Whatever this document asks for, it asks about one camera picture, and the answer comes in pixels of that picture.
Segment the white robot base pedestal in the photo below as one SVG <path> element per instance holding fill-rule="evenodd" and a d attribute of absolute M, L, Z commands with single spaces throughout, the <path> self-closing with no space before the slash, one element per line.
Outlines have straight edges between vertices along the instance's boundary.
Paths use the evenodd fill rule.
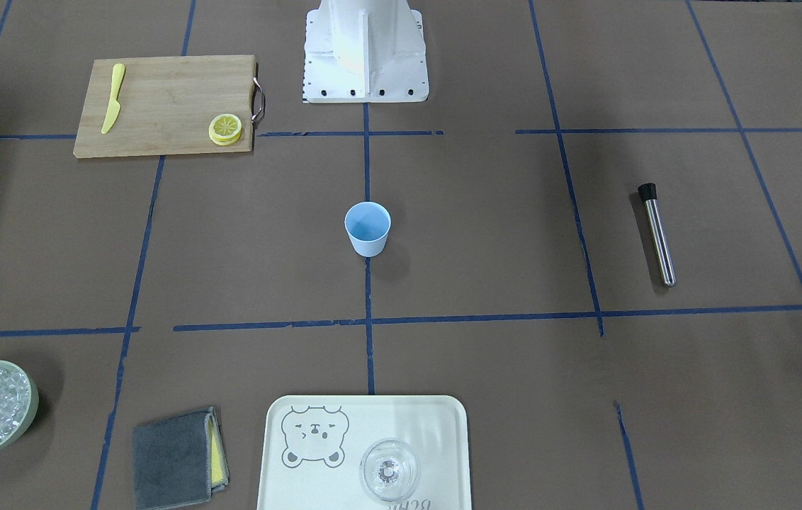
<path fill-rule="evenodd" d="M 305 29 L 304 103 L 428 99 L 423 17 L 407 1 L 322 1 Z"/>

